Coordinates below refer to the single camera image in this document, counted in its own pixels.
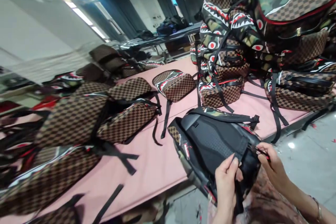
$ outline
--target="pink table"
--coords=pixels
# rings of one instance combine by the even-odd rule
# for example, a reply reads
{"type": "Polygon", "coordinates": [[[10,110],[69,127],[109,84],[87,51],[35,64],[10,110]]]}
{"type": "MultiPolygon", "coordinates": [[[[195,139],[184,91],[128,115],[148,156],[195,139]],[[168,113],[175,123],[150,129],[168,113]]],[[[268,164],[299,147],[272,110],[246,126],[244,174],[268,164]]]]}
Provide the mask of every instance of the pink table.
{"type": "MultiPolygon", "coordinates": [[[[156,75],[170,69],[179,69],[191,75],[196,73],[196,66],[192,64],[188,57],[159,68],[139,73],[128,79],[142,77],[152,85],[152,79],[156,75]]],[[[246,83],[244,89],[248,92],[265,96],[264,89],[256,87],[250,83],[246,83]]],[[[85,194],[76,206],[81,205],[84,209],[82,223],[91,224],[118,184],[124,184],[124,188],[102,218],[103,222],[132,209],[176,184],[185,181],[187,179],[186,173],[178,159],[173,145],[173,139],[168,133],[166,133],[164,139],[160,139],[163,130],[167,100],[160,94],[159,98],[162,105],[162,116],[159,117],[156,139],[163,144],[163,146],[160,147],[156,145],[152,139],[155,122],[152,122],[141,131],[129,145],[118,145],[118,148],[123,153],[139,155],[137,160],[129,160],[137,170],[133,176],[128,174],[124,165],[117,157],[105,156],[92,171],[68,190],[67,193],[60,197],[54,204],[42,211],[39,216],[59,208],[65,202],[70,200],[74,194],[85,194]]],[[[168,124],[175,117],[183,117],[189,109],[195,107],[197,107],[196,90],[188,94],[181,101],[173,103],[169,114],[168,124]]],[[[234,109],[236,114],[249,116],[259,115],[260,123],[257,125],[255,131],[261,138],[265,139],[276,132],[273,114],[269,108],[270,103],[267,100],[242,94],[238,101],[230,104],[230,107],[234,109]]],[[[307,116],[307,113],[305,112],[291,111],[281,108],[280,112],[290,124],[307,116]]],[[[20,217],[7,216],[0,219],[0,224],[23,223],[30,220],[31,217],[32,214],[20,217]]]]}

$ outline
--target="finger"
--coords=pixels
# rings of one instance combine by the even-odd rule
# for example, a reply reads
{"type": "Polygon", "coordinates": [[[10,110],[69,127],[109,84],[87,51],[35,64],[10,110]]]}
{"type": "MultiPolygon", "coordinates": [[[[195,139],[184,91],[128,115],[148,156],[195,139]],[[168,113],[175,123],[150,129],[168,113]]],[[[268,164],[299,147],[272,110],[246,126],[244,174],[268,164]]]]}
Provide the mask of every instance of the finger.
{"type": "Polygon", "coordinates": [[[239,165],[238,158],[235,157],[227,171],[227,174],[232,178],[234,178],[236,175],[238,165],[239,165]]]}
{"type": "Polygon", "coordinates": [[[267,158],[263,154],[258,155],[258,159],[260,163],[262,164],[262,166],[265,168],[267,174],[269,172],[273,172],[272,167],[270,166],[267,158]]]}
{"type": "Polygon", "coordinates": [[[273,148],[271,144],[261,142],[256,147],[258,149],[261,149],[262,151],[265,151],[269,155],[271,162],[275,162],[277,161],[277,159],[279,159],[276,150],[273,148]]]}
{"type": "Polygon", "coordinates": [[[231,156],[229,156],[227,159],[225,159],[219,166],[218,166],[218,170],[220,171],[220,172],[224,172],[224,173],[226,173],[226,171],[228,170],[228,168],[230,167],[230,164],[231,164],[231,162],[232,162],[232,159],[233,159],[233,157],[234,157],[234,153],[231,155],[231,156]]]}
{"type": "Polygon", "coordinates": [[[244,177],[243,177],[243,173],[242,173],[241,169],[239,169],[239,168],[238,168],[237,173],[236,173],[236,179],[237,179],[239,182],[243,181],[243,179],[244,179],[244,177]]]}

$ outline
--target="red stripe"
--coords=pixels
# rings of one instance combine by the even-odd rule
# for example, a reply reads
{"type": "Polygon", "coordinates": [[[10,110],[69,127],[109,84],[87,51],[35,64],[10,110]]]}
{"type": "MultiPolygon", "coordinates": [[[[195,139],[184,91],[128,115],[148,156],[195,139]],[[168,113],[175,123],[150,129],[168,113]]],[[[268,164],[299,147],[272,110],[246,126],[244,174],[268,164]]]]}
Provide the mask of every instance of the red stripe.
{"type": "Polygon", "coordinates": [[[323,5],[323,6],[319,7],[319,8],[317,8],[317,9],[311,11],[311,12],[308,12],[307,14],[304,14],[303,16],[301,16],[301,17],[299,17],[299,18],[297,18],[297,19],[294,19],[294,20],[292,20],[292,21],[273,21],[273,20],[270,20],[270,19],[268,19],[268,18],[263,14],[260,5],[258,5],[258,9],[259,9],[259,12],[260,12],[262,18],[263,18],[264,20],[266,20],[268,23],[273,24],[273,25],[275,25],[275,24],[276,24],[276,25],[282,25],[282,24],[285,25],[285,24],[288,24],[288,23],[293,23],[293,22],[299,21],[299,20],[301,20],[301,19],[304,19],[304,18],[309,17],[309,16],[312,16],[312,15],[315,15],[316,13],[321,12],[321,11],[323,11],[323,10],[325,10],[325,9],[327,9],[327,8],[329,8],[329,7],[331,7],[334,3],[336,3],[336,0],[331,0],[329,3],[327,3],[327,4],[325,4],[325,5],[323,5]]]}

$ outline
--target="red zipper trim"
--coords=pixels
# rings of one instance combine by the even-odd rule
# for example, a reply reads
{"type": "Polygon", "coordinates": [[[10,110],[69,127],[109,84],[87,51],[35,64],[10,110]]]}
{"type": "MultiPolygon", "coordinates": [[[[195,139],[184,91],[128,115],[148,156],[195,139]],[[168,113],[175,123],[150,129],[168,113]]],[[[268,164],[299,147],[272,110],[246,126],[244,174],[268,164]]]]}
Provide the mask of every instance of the red zipper trim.
{"type": "Polygon", "coordinates": [[[260,11],[261,16],[263,17],[263,19],[265,19],[268,23],[271,23],[271,24],[273,24],[273,25],[275,25],[275,24],[276,24],[276,25],[282,25],[282,24],[285,25],[285,24],[288,24],[288,23],[294,23],[294,22],[299,21],[299,20],[301,20],[301,19],[304,19],[304,18],[306,18],[306,17],[312,16],[312,15],[318,13],[318,12],[321,12],[321,11],[323,11],[323,10],[329,8],[330,6],[332,6],[334,3],[336,3],[336,0],[331,0],[329,3],[327,3],[327,4],[325,4],[325,5],[323,5],[323,6],[319,7],[319,8],[317,8],[316,10],[313,10],[313,11],[311,11],[311,12],[308,12],[307,14],[304,14],[303,16],[298,17],[297,19],[294,19],[294,20],[292,20],[292,21],[273,21],[273,20],[270,20],[270,19],[268,19],[268,18],[263,14],[260,5],[258,6],[258,9],[259,9],[259,11],[260,11]]]}
{"type": "Polygon", "coordinates": [[[232,82],[232,81],[237,81],[237,80],[238,79],[223,81],[223,82],[220,82],[219,85],[225,84],[225,83],[228,83],[228,82],[232,82]]]}

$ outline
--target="fluorescent light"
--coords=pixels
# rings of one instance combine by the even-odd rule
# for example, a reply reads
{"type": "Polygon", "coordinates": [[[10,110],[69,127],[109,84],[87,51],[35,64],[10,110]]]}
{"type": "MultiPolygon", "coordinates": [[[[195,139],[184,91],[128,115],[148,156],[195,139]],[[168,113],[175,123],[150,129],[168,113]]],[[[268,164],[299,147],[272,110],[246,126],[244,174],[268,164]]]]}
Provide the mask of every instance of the fluorescent light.
{"type": "Polygon", "coordinates": [[[92,26],[91,27],[102,39],[106,38],[104,36],[104,34],[96,27],[96,26],[92,26]]]}
{"type": "Polygon", "coordinates": [[[291,148],[291,149],[294,149],[295,148],[295,144],[292,143],[292,142],[290,142],[290,143],[288,143],[288,147],[291,148]]]}
{"type": "Polygon", "coordinates": [[[76,8],[77,6],[73,2],[65,2],[70,8],[76,8]]]}
{"type": "Polygon", "coordinates": [[[80,9],[78,9],[78,8],[74,8],[74,9],[72,9],[72,10],[73,10],[74,12],[76,12],[76,14],[77,14],[81,19],[83,19],[85,23],[87,23],[88,25],[93,25],[93,23],[88,19],[87,16],[84,15],[84,13],[83,13],[80,9]]]}

